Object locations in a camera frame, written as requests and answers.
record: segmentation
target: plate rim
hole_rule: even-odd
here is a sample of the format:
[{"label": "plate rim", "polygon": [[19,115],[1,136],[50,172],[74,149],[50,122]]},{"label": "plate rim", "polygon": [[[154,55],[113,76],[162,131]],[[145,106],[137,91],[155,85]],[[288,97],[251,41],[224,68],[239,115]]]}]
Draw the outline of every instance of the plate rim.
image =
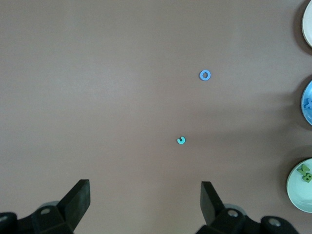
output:
[{"label": "plate rim", "polygon": [[309,40],[308,40],[308,37],[307,37],[306,34],[305,34],[305,31],[306,31],[306,30],[305,30],[305,25],[304,25],[305,20],[306,20],[306,17],[307,17],[307,11],[310,10],[310,8],[311,8],[311,19],[312,19],[312,0],[309,2],[309,4],[307,5],[307,7],[306,7],[306,9],[305,9],[305,11],[304,11],[304,13],[303,13],[301,27],[302,27],[302,34],[303,34],[304,39],[306,40],[306,42],[308,43],[308,45],[309,45],[310,47],[312,47],[312,35],[311,35],[311,41],[309,41]]},{"label": "plate rim", "polygon": [[304,112],[304,106],[303,106],[303,104],[304,104],[303,97],[304,97],[304,95],[305,95],[305,93],[306,93],[306,91],[307,91],[307,89],[309,88],[310,85],[312,86],[312,80],[308,83],[308,85],[305,87],[305,89],[304,89],[304,91],[303,91],[303,93],[302,93],[302,97],[301,97],[301,112],[302,112],[304,118],[306,119],[306,121],[307,121],[310,125],[312,125],[312,121],[309,120],[309,119],[306,117],[306,114],[305,114],[305,112]]}]

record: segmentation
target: blue plate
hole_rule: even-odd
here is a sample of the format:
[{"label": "blue plate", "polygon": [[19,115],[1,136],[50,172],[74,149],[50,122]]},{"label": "blue plate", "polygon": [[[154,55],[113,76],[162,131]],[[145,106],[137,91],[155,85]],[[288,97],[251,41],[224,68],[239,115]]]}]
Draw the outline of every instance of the blue plate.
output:
[{"label": "blue plate", "polygon": [[301,99],[301,110],[304,118],[312,125],[312,81],[307,85]]}]

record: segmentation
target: brown table surface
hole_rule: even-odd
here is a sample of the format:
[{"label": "brown table surface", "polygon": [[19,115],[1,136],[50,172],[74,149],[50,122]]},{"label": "brown table surface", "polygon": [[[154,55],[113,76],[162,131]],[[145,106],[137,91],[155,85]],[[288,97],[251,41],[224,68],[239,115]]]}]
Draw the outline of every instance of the brown table surface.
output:
[{"label": "brown table surface", "polygon": [[251,219],[310,234],[286,192],[312,157],[308,3],[0,1],[0,211],[25,217],[90,179],[76,234],[194,234],[211,181]]}]

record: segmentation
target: light green plate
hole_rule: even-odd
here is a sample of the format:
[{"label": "light green plate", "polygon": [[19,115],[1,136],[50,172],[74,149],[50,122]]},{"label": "light green plate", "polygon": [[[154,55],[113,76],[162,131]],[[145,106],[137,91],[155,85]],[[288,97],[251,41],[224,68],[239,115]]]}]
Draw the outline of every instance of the light green plate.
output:
[{"label": "light green plate", "polygon": [[306,173],[312,174],[312,158],[296,165],[288,176],[287,193],[295,207],[302,211],[312,213],[312,181],[309,183],[306,182],[303,176],[304,170],[302,173],[297,170],[301,169],[302,164],[310,169],[310,171],[306,171]]}]

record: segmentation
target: white plate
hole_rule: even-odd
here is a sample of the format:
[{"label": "white plate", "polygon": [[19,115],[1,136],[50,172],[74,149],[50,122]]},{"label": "white plate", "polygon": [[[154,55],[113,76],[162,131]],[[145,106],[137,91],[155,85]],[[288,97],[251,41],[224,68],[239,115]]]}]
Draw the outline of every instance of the white plate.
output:
[{"label": "white plate", "polygon": [[307,43],[312,47],[312,1],[310,1],[303,14],[302,33]]},{"label": "white plate", "polygon": [[306,165],[310,169],[308,173],[312,174],[312,158],[296,165],[288,176],[287,193],[295,207],[312,213],[312,181],[305,182],[302,174],[297,171],[298,168],[301,168],[301,164]]}]

